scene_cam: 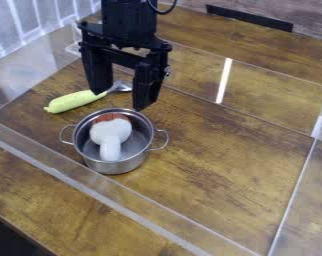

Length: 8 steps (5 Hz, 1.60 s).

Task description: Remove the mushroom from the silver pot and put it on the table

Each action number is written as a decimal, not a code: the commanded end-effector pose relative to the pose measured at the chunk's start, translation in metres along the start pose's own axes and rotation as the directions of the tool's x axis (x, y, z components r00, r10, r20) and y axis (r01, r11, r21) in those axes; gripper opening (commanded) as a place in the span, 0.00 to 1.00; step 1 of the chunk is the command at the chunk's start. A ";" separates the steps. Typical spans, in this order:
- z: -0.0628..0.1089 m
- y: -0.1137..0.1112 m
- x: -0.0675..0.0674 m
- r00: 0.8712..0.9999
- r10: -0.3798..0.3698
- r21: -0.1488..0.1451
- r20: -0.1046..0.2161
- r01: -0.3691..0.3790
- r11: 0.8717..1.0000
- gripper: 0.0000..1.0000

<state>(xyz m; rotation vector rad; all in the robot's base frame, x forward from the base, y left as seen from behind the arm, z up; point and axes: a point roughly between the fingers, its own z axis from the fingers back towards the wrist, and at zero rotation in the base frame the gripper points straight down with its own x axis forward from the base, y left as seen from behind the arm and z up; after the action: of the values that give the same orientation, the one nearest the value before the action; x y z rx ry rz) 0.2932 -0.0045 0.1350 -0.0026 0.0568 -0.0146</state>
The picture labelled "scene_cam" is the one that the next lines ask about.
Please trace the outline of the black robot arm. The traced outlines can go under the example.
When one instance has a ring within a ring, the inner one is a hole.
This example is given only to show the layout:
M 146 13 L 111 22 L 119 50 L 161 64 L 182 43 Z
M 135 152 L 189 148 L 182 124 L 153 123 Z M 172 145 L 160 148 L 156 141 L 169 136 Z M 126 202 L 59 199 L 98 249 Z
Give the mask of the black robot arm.
M 101 23 L 82 21 L 78 52 L 89 84 L 98 95 L 113 86 L 113 65 L 134 70 L 133 109 L 144 110 L 158 98 L 169 73 L 172 45 L 156 36 L 157 0 L 101 0 Z

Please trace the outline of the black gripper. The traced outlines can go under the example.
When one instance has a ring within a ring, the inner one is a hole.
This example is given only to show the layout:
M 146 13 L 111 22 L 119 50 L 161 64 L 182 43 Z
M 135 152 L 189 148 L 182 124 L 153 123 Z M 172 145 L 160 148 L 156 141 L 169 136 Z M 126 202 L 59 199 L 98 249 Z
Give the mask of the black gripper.
M 102 24 L 81 22 L 78 43 L 89 90 L 101 94 L 113 85 L 111 63 L 134 67 L 133 109 L 144 110 L 157 101 L 162 80 L 168 74 L 168 54 L 172 45 L 153 33 L 123 36 L 121 29 L 110 33 Z

